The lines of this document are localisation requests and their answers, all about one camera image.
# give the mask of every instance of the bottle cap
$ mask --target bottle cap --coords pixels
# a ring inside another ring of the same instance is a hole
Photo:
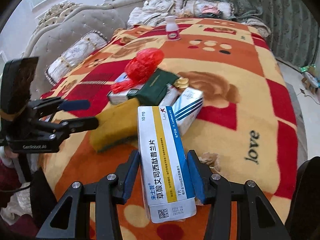
[[[175,23],[175,16],[167,16],[164,18],[167,23]]]

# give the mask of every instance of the orange blanket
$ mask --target orange blanket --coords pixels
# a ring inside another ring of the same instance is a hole
[[[97,115],[108,108],[110,84],[129,60],[141,49],[160,48],[165,59],[159,67],[188,77],[191,87],[204,92],[204,107],[182,138],[185,150],[219,154],[222,176],[238,183],[255,180],[285,221],[297,170],[296,121],[273,54],[250,26],[216,19],[179,19],[177,23],[179,41],[167,41],[164,26],[117,31],[106,47],[43,96],[88,99],[91,103],[85,111],[57,113],[55,121]],[[58,199],[76,180],[92,183],[113,172],[136,145],[119,145],[97,154],[89,134],[72,134],[60,152],[41,159]],[[236,237],[234,207],[230,239]],[[127,205],[118,207],[127,240],[202,239],[208,212],[209,206],[198,206],[197,214],[183,222],[151,223],[145,216],[139,177]],[[91,213],[94,228],[94,205]]]

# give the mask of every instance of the dark green pouch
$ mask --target dark green pouch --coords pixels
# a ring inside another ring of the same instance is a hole
[[[135,97],[142,105],[158,106],[167,93],[167,84],[173,85],[178,78],[171,72],[157,68]]]

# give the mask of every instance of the pink bottle label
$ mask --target pink bottle label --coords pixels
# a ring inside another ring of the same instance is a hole
[[[174,31],[174,32],[167,32],[167,37],[168,37],[168,40],[170,40],[170,41],[180,40],[179,30]]]

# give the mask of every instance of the yellow sponge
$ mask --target yellow sponge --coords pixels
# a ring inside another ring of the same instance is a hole
[[[90,134],[93,149],[99,151],[121,139],[137,135],[138,106],[139,101],[132,98],[96,115],[99,127]]]

